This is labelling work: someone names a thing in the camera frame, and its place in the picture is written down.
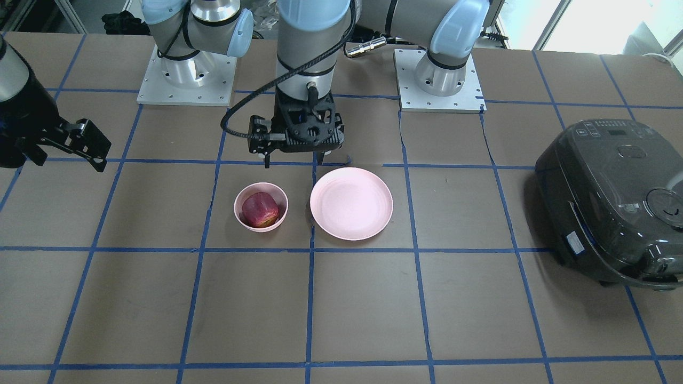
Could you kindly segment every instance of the pink plate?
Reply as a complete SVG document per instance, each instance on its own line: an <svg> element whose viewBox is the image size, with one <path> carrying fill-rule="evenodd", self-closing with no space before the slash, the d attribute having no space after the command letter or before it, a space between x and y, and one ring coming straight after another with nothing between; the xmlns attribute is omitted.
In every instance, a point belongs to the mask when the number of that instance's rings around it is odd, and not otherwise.
<svg viewBox="0 0 683 384"><path fill-rule="evenodd" d="M372 172L339 168L321 177L311 192L318 225L343 240L364 240L382 231L393 212L387 185Z"/></svg>

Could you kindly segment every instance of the light blue joint cover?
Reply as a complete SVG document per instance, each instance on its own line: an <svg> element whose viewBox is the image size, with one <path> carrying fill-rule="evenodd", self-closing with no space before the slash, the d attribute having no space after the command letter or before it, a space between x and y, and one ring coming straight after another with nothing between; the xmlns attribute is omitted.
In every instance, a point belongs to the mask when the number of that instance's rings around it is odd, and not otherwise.
<svg viewBox="0 0 683 384"><path fill-rule="evenodd" d="M247 8L242 9L240 17L237 19L235 30L232 32L230 45L227 46L226 55L232 57L242 57L247 54L251 45L251 34L254 30L254 15Z"/></svg>
<svg viewBox="0 0 683 384"><path fill-rule="evenodd" d="M142 14L149 25L162 23L178 12L189 0L142 0Z"/></svg>
<svg viewBox="0 0 683 384"><path fill-rule="evenodd" d="M280 17L294 28L318 32L337 24L346 14L348 0L279 0Z"/></svg>
<svg viewBox="0 0 683 384"><path fill-rule="evenodd" d="M488 0L459 0L436 28L430 51L467 57L482 30L488 6Z"/></svg>

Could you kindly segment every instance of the table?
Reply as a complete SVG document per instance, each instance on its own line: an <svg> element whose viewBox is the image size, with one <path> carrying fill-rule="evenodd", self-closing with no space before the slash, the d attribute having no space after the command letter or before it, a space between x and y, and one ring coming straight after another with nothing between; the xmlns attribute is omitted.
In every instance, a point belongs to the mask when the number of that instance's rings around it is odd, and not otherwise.
<svg viewBox="0 0 683 384"><path fill-rule="evenodd" d="M475 49L483 115L402 113L390 48L339 58L341 150L264 169L220 107L141 106L151 37L8 33L61 114L113 145L104 173L48 150L0 169L0 382L683 382L683 290L601 288L558 265L533 165L586 118L635 118L683 152L683 82L651 57ZM275 75L240 59L233 103ZM270 117L272 94L235 116ZM391 222L349 243L307 218L346 163ZM267 234L234 218L257 181L289 196Z"/></svg>

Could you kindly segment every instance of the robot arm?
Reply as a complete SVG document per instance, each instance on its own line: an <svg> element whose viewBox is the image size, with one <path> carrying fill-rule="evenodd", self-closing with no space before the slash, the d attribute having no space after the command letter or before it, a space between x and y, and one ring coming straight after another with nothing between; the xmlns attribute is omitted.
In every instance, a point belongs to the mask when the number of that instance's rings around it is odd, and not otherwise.
<svg viewBox="0 0 683 384"><path fill-rule="evenodd" d="M435 96L452 96L465 82L465 64L484 24L488 0L373 0L359 25L427 47L417 84Z"/></svg>
<svg viewBox="0 0 683 384"><path fill-rule="evenodd" d="M87 119L71 124L36 79L31 66L0 37L0 167L19 168L26 157L43 165L41 146L75 153L104 171L111 142Z"/></svg>
<svg viewBox="0 0 683 384"><path fill-rule="evenodd" d="M278 76L313 60L333 46L344 28L358 24L396 34L428 46L416 73L423 91L435 96L458 93L465 82L465 64L479 37L488 0L279 0ZM249 151L270 153L326 152L344 142L344 125L331 93L336 55L277 84L275 114L268 121L251 116Z"/></svg>

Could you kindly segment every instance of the blue grid line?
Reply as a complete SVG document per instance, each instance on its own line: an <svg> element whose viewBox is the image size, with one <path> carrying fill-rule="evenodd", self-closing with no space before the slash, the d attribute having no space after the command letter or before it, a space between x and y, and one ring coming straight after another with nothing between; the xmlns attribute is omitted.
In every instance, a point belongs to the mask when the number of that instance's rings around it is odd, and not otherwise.
<svg viewBox="0 0 683 384"><path fill-rule="evenodd" d="M192 324L195 318L195 308L197 306L197 295L199 293L199 281L201 279L201 268L204 265L204 253L206 252L206 239L209 233L209 225L211 224L211 214L213 211L214 201L216 199L216 189L218 188L219 174L221 173L221 157L223 156L223 148L225 146L225 135L226 132L221 132L221 143L218 149L218 154L216 156L216 164L214 170L214 185L211 192L211 202L206 210L206 218L204 219L204 231L201 234L201 243L199 246L199 255L197 257L197 271L195 274L195 284L192 289L192 298L190 300L190 309L187 315L187 325L185 327L185 336L182 342L182 350L180 352L180 367L178 368L178 375L176 377L176 383L182 383L182 376L184 373L184 365L187 360L187 350L190 345L190 335L192 332Z"/></svg>
<svg viewBox="0 0 683 384"><path fill-rule="evenodd" d="M319 253L413 253L415 248L314 248ZM198 253L199 248L145 247L41 247L8 245L0 251L111 252L111 253ZM420 253L515 253L553 252L553 248L417 248ZM309 253L310 248L204 248L204 253Z"/></svg>
<svg viewBox="0 0 683 384"><path fill-rule="evenodd" d="M643 321L643 317L640 315L640 310L638 310L638 305L636 304L636 301L633 298L633 293L631 293L631 289L629 287L624 287L624 289L626 290L628 301L631 303L631 308L633 308L633 313L636 315L636 319L638 320L638 325L640 326L641 331L643 332L643 337L645 338L645 343L647 343L647 348L650 350L651 358L654 360L654 365L657 367L659 377L660 379L662 379L662 384L667 384L667 378L664 377L662 365L659 364L657 352L655 352L654 346L652 345L652 340L650 340L650 335L647 332L647 329L645 328L645 322Z"/></svg>
<svg viewBox="0 0 683 384"><path fill-rule="evenodd" d="M398 111L398 129L401 132L401 110ZM436 384L436 376L434 374L434 356L432 355L432 347L429 341L429 322L427 319L427 306L425 303L424 285L422 283L422 267L420 265L420 250L417 244L417 225L415 224L415 210L413 208L413 191L410 187L410 171L408 170L408 151L403 142L403 134L401 136L401 151L403 155L403 170L406 177L406 191L408 193L408 213L410 215L410 232L413 236L413 253L415 257L415 274L417 276L417 294L420 299L420 312L422 315L422 327L425 336L425 348L427 351L427 363L429 367L430 383Z"/></svg>
<svg viewBox="0 0 683 384"><path fill-rule="evenodd" d="M107 93L114 93L114 94L136 94L140 92L140 90L106 90L106 89L98 89L98 88L64 88L62 89L63 92L107 92Z"/></svg>
<svg viewBox="0 0 683 384"><path fill-rule="evenodd" d="M313 153L313 167L311 171L312 186L316 186L318 181L318 163L316 153ZM311 223L311 240L309 243L308 253L308 299L306 312L306 367L304 375L304 383L311 383L311 354L313 349L313 285L316 261L316 226Z"/></svg>
<svg viewBox="0 0 683 384"><path fill-rule="evenodd" d="M600 61L602 61L602 65L604 66L604 69L607 71L607 75L609 76L609 79L612 80L612 84L614 84L614 88L616 88L617 93L619 94L619 97L622 98L622 101L624 102L624 105L626 106L626 110L628 111L628 115L631 116L631 120L636 120L636 117L633 115L633 111L631 111L631 107L629 107L628 103L626 102L626 98L624 97L622 90L617 85L617 81L614 79L614 76L612 76L612 72L609 70L609 67L607 66L607 62L604 60L603 55L600 55Z"/></svg>
<svg viewBox="0 0 683 384"><path fill-rule="evenodd" d="M531 319L533 320L533 326L536 330L536 337L538 338L538 346L540 347L541 350L541 356L543 357L544 360L544 365L546 368L546 374L548 376L548 382L550 384L554 383L553 380L553 373L550 371L550 364L548 363L548 353L546 352L546 346L543 341L543 335L541 333L541 326L540 323L538 322L538 316L536 316L536 308L533 304L533 297L531 296L531 289L529 287L529 280L527 279L527 273L524 270L524 263L522 262L522 256L519 252L518 245L517 245L517 239L514 234L514 228L512 226L512 219L510 217L510 210L507 207L507 200L505 198L505 192L503 191L503 183L501 182L501 177L498 173L498 168L496 166L496 162L493 159L493 155L491 155L490 148L488 146L488 139L486 138L486 123L484 121L484 111L482 110L481 113L479 113L479 121L482 123L482 132L484 134L484 141L486 142L486 148L488 149L489 157L491 159L491 165L493 165L493 174L496 178L496 184L498 186L498 192L501 196L501 203L503 204L503 211L505 212L505 220L507 221L507 227L510 230L510 240L512 241L512 247L515 249L515 256L517 257L517 265L519 266L519 271L520 275L522 277L522 283L524 284L524 291L527 295L527 301L529 302L529 311L531 312Z"/></svg>
<svg viewBox="0 0 683 384"><path fill-rule="evenodd" d="M384 163L383 167L389 168L403 168L405 164ZM459 169L493 169L492 165L478 165L478 164L408 164L408 168L459 168ZM521 169L533 171L535 168L532 165L499 165L498 169Z"/></svg>
<svg viewBox="0 0 683 384"><path fill-rule="evenodd" d="M660 360L683 361L683 355L660 355ZM503 359L437 359L431 362L435 366L482 366L482 365L516 365L516 364L551 364L615 362L615 361L652 361L651 355L609 355L609 356L567 356L567 357L518 357ZM185 370L197 369L249 369L249 368L333 368L333 367L386 367L386 366L428 366L428 360L371 360L371 361L283 361L283 362L246 362L246 363L187 363L187 364L59 364L57 370ZM49 370L53 364L0 364L0 371Z"/></svg>
<svg viewBox="0 0 683 384"><path fill-rule="evenodd" d="M250 94L253 91L245 91L245 90L235 90L234 93L236 94ZM262 93L263 95L274 95L274 91L265 91ZM337 98L384 98L384 99L389 99L389 100L399 100L400 97L396 95L350 95L350 94L332 94L332 97L337 97Z"/></svg>
<svg viewBox="0 0 683 384"><path fill-rule="evenodd" d="M45 88L45 90L56 92L60 90L59 88ZM140 90L119 90L119 89L107 89L107 88L63 88L61 92L105 92L105 93L138 93ZM250 94L252 91L237 90L234 91L238 94ZM265 94L273 95L274 92L266 92ZM333 94L334 97L341 98L384 98L389 100L400 100L399 96L391 95L351 95L351 94ZM486 102L491 102L494 104L522 104L522 105L558 105L558 106L568 106L568 107L604 107L604 108L626 108L625 105L616 104L591 104L583 102L548 102L548 101L528 101L528 100L488 100L484 99ZM683 106L671 106L671 105L629 105L630 108L642 108L642 109L683 109Z"/></svg>
<svg viewBox="0 0 683 384"><path fill-rule="evenodd" d="M543 85L546 87L546 91L548 92L548 97L550 97L550 101L553 104L553 108L555 108L555 114L557 114L557 119L559 120L560 125L562 126L562 130L564 131L566 127L564 126L564 121L562 120L562 115L559 113L559 108L557 108L557 103L555 102L555 98L553 97L553 92L550 90L550 85L548 84L548 81L546 80L546 75L543 73L543 69L541 68L541 63L538 61L538 56L536 56L536 52L532 51L531 54L533 55L533 60L536 62L536 67L538 68L538 72L541 74L541 79L543 80Z"/></svg>
<svg viewBox="0 0 683 384"><path fill-rule="evenodd" d="M130 129L130 134L128 135L128 140L126 141L126 147L124 148L124 152L123 152L124 158L128 154L128 150L130 149L130 143L133 141L133 136L135 135L135 129L137 128L137 123L140 120L140 115L142 114L142 108L143 108L143 106L140 105L137 109L137 114L135 115L135 120L133 121L133 127ZM52 384L55 380L55 375L57 374L57 368L56 367L59 365L59 362L61 361L61 356L64 353L64 347L66 346L66 340L68 339L69 333L71 332L71 325L74 322L74 316L76 315L76 310L78 309L79 301L81 300L81 294L83 294L83 287L85 285L85 278L87 277L87 273L90 270L92 258L93 258L93 255L95 254L94 248L97 246L97 242L100 240L100 234L102 233L102 228L104 227L104 221L107 218L107 213L108 213L109 207L111 205L111 200L113 199L113 196L114 196L114 191L116 190L116 186L119 183L119 179L121 176L121 171L123 170L123 166L124 166L123 163L119 163L119 167L116 171L116 175L114 176L114 181L111 183L111 188L109 189L109 195L107 196L107 202L104 203L104 208L102 209L102 215L100 216L100 222L97 225L97 230L95 231L95 237L93 237L93 240L92 240L91 250L88 253L88 257L85 261L85 266L83 267L83 273L81 274L81 280L79 281L78 288L76 289L76 295L74 297L74 302L71 305L69 317L66 321L66 325L64 326L64 333L62 334L61 341L59 342L59 348L57 349L57 354L55 356L55 362L54 362L55 367L50 371L50 376L49 376L48 381L47 381L48 384Z"/></svg>
<svg viewBox="0 0 683 384"><path fill-rule="evenodd" d="M665 106L658 106L658 105L628 105L631 109L633 108L640 108L640 109L683 109L683 107L665 107Z"/></svg>
<svg viewBox="0 0 683 384"><path fill-rule="evenodd" d="M47 161L67 161L67 162L87 162L80 157L51 157ZM193 159L107 159L109 163L167 163L167 164L215 164L215 160L193 160ZM263 161L238 161L221 160L222 165L263 165ZM310 167L311 163L303 161L271 161L271 165L289 165L296 167ZM346 163L323 163L325 167L341 167Z"/></svg>
<svg viewBox="0 0 683 384"><path fill-rule="evenodd" d="M87 162L86 159L80 157L51 157L47 161L57 162ZM193 159L107 159L109 163L168 163L168 164L215 164L213 160L193 160ZM221 160L222 165L263 165L263 161L239 161L239 160ZM311 163L304 161L271 161L271 165L282 165L292 167L310 167ZM323 163L323 167L343 167L348 163ZM405 164L400 163L385 163L383 167L403 168ZM532 165L498 165L498 169L519 169L519 170L534 170ZM408 168L465 168L465 169L492 169L493 166L485 164L408 164Z"/></svg>
<svg viewBox="0 0 683 384"><path fill-rule="evenodd" d="M5 208L5 204L7 203L7 200L10 198L10 193L12 193L12 189L14 189L14 185L16 184L16 181L19 179L19 175L21 175L21 170L23 167L19 167L14 171L14 176L12 176L12 181L10 181L10 185L7 187L7 191L5 192L5 195L3 196L2 200L0 201L0 212L2 212L3 208Z"/></svg>
<svg viewBox="0 0 683 384"><path fill-rule="evenodd" d="M607 62L604 60L603 55L600 55L600 61L602 62L604 69L607 71L607 75L609 76L610 80L612 80L612 83L614 84L614 88L617 90L619 97L622 98L622 101L624 102L624 105L626 106L626 110L628 110L628 115L631 117L632 120L636 120L635 116L633 115L633 111L631 111L631 108L628 105L628 102L626 101L624 94L622 93L622 90L619 88L617 81L614 79L612 72L609 70L609 66L607 65ZM667 384L667 379L664 376L664 371L662 370L662 366L659 363L657 353L655 352L654 347L652 345L652 341L650 340L650 335L648 334L647 329L645 328L645 322L643 322L643 318L640 315L640 311L638 310L638 305L636 304L635 300L633 299L631 289L629 287L625 287L625 289L626 289L626 295L628 296L628 300L630 301L631 307L633 308L633 313L635 314L636 319L638 320L638 324L640 325L640 328L643 332L643 337L645 338L645 342L647 343L647 347L649 348L650 353L652 354L652 359L654 360L654 365L657 367L657 372L659 373L659 377L662 380L662 384Z"/></svg>
<svg viewBox="0 0 683 384"><path fill-rule="evenodd" d="M61 91L64 89L64 84L66 84L66 79L69 78L69 74L71 73L71 70L74 68L74 64L76 64L76 59L79 57L79 53L81 53L81 48L83 48L83 43L85 43L85 38L87 35L83 35L81 37L81 42L79 43L79 46L76 48L76 52L74 53L74 57L72 57L71 62L69 63L69 66L66 68L66 73L64 74L64 77L61 78L61 83L59 83L59 88L57 88L57 92L55 93L55 101L59 98L59 94Z"/></svg>

